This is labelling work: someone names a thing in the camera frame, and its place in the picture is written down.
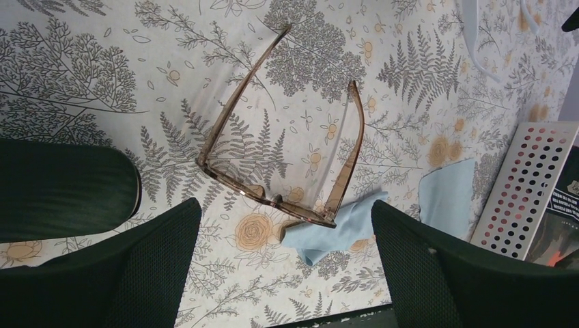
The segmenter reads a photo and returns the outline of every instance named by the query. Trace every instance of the white perforated basket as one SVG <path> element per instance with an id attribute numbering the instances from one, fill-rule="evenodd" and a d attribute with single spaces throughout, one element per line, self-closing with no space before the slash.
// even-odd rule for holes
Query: white perforated basket
<path id="1" fill-rule="evenodd" d="M 519 125 L 471 244 L 525 259 L 578 130 L 579 122 Z"/>

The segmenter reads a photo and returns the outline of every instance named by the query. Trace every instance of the blue cloth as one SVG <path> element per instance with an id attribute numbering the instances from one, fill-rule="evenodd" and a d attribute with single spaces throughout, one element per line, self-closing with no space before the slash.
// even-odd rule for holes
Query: blue cloth
<path id="1" fill-rule="evenodd" d="M 356 241 L 371 238 L 372 206 L 376 200 L 386 201 L 387 197 L 388 193 L 383 191 L 369 195 L 360 202 L 342 206 L 336 214 L 335 229 L 311 223 L 286 228 L 281 244 L 295 248 L 304 263 L 312 267 L 330 251 L 345 251 Z"/>
<path id="2" fill-rule="evenodd" d="M 457 238 L 468 234 L 475 160 L 467 159 L 424 176 L 419 184 L 420 219 Z"/>

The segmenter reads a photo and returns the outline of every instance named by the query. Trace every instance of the eyeglasses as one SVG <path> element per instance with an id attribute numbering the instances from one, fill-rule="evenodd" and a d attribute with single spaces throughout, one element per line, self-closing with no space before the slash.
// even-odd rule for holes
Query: eyeglasses
<path id="1" fill-rule="evenodd" d="M 251 79 L 255 76 L 257 69 L 263 64 L 269 54 L 272 52 L 273 48 L 280 43 L 284 36 L 290 32 L 291 25 L 288 25 L 281 33 L 277 36 L 274 42 L 266 49 L 266 52 L 260 57 L 251 71 L 245 76 L 243 81 L 237 86 L 236 90 L 233 92 L 223 110 L 219 114 L 217 121 L 215 122 L 211 133 L 209 134 L 208 138 L 206 139 L 199 156 L 197 157 L 197 164 L 200 168 L 210 176 L 211 178 L 223 183 L 224 185 L 228 186 L 229 188 L 237 191 L 243 196 L 249 197 L 256 202 L 277 208 L 278 210 L 289 214 L 291 216 L 297 217 L 303 221 L 307 221 L 310 223 L 318 224 L 328 228 L 336 228 L 336 223 L 334 223 L 336 212 L 342 203 L 342 199 L 345 195 L 346 188 L 350 183 L 350 179 L 352 178 L 352 172 L 354 171 L 354 166 L 356 165 L 356 160 L 358 159 L 358 153 L 360 152 L 360 147 L 362 146 L 362 138 L 364 134 L 364 112 L 362 101 L 360 100 L 360 94 L 358 93 L 358 88 L 356 87 L 356 82 L 351 81 L 349 85 L 349 91 L 356 103 L 356 107 L 358 108 L 358 114 L 360 116 L 360 130 L 358 132 L 358 139 L 356 140 L 356 144 L 352 149 L 352 153 L 348 157 L 347 161 L 344 163 L 338 178 L 328 196 L 328 200 L 324 205 L 324 209 L 321 212 L 316 212 L 313 209 L 301 206 L 300 204 L 294 204 L 291 202 L 286 202 L 283 200 L 281 195 L 277 195 L 273 197 L 273 199 L 269 200 L 266 198 L 266 190 L 263 186 L 257 184 L 243 184 L 237 181 L 235 178 L 232 178 L 226 175 L 223 172 L 213 168 L 210 166 L 208 159 L 209 155 L 212 153 L 217 139 L 223 132 L 223 128 L 225 127 L 231 113 L 234 110 L 234 107 L 238 103 L 243 91 L 251 81 Z"/>

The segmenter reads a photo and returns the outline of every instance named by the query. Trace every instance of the table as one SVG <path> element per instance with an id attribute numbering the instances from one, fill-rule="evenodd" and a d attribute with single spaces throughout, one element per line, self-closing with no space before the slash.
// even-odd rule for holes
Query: table
<path id="1" fill-rule="evenodd" d="M 315 267 L 279 244 L 287 215 L 244 199 L 196 167 L 235 84 L 288 20 L 224 131 L 220 165 L 318 208 L 357 136 L 345 202 L 372 191 L 417 217 L 418 183 L 477 160 L 476 223 L 518 122 L 556 120 L 579 54 L 562 33 L 579 1 L 481 0 L 472 67 L 453 0 L 4 1 L 0 136 L 113 146 L 137 165 L 139 213 L 115 231 L 0 245 L 0 266 L 39 265 L 137 226 L 189 197 L 204 209 L 176 326 L 269 327 L 390 303 L 373 238 Z"/>

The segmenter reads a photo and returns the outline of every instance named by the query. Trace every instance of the eyeglass temple arm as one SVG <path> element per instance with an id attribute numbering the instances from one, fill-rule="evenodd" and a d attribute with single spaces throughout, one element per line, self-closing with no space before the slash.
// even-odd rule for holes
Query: eyeglass temple arm
<path id="1" fill-rule="evenodd" d="M 290 29 L 292 29 L 291 25 L 288 25 L 283 29 L 283 31 L 275 38 L 275 40 L 272 42 L 272 44 L 270 44 L 270 46 L 266 49 L 264 54 L 257 60 L 255 65 L 247 73 L 245 78 L 243 78 L 243 81 L 241 81 L 241 83 L 237 86 L 237 88 L 235 89 L 235 91 L 233 92 L 231 97 L 229 97 L 229 100 L 227 101 L 227 103 L 223 107 L 223 110 L 219 114 L 217 121 L 215 122 L 215 124 L 213 125 L 213 128 L 211 129 L 211 132 L 209 133 L 209 137 L 207 138 L 203 147 L 201 148 L 201 152 L 199 153 L 199 157 L 197 158 L 198 164 L 200 164 L 200 165 L 205 164 L 205 162 L 209 158 L 209 155 L 213 151 L 213 147 L 215 147 L 215 143 L 217 142 L 217 139 L 219 138 L 219 136 L 223 132 L 223 128 L 225 127 L 225 123 L 227 123 L 227 120 L 231 116 L 231 112 L 233 112 L 233 110 L 234 110 L 235 106 L 237 105 L 241 95 L 243 94 L 243 91 L 245 90 L 245 88 L 247 87 L 247 85 L 249 84 L 251 79 L 255 76 L 255 73 L 257 72 L 259 67 L 264 63 L 264 61 L 267 59 L 269 54 L 272 52 L 273 48 L 281 41 L 281 39 L 283 39 L 283 37 L 288 32 L 290 32 Z"/>
<path id="2" fill-rule="evenodd" d="M 364 136 L 364 109 L 355 81 L 350 82 L 349 89 L 352 97 L 354 98 L 354 102 L 356 103 L 356 107 L 358 107 L 358 114 L 360 116 L 360 129 L 358 130 L 358 140 L 356 140 L 356 144 L 354 145 L 350 156 L 344 163 L 344 166 L 342 167 L 340 174 L 336 179 L 336 183 L 334 184 L 334 187 L 330 192 L 330 196 L 328 197 L 328 201 L 324 207 L 325 211 L 332 212 L 334 214 L 338 211 L 338 208 L 340 207 L 345 195 L 346 188 L 350 183 L 350 179 L 352 178 L 352 172 L 356 166 L 356 161 L 358 160 L 358 155 L 360 154 L 360 148 L 362 146 L 362 139 Z"/>

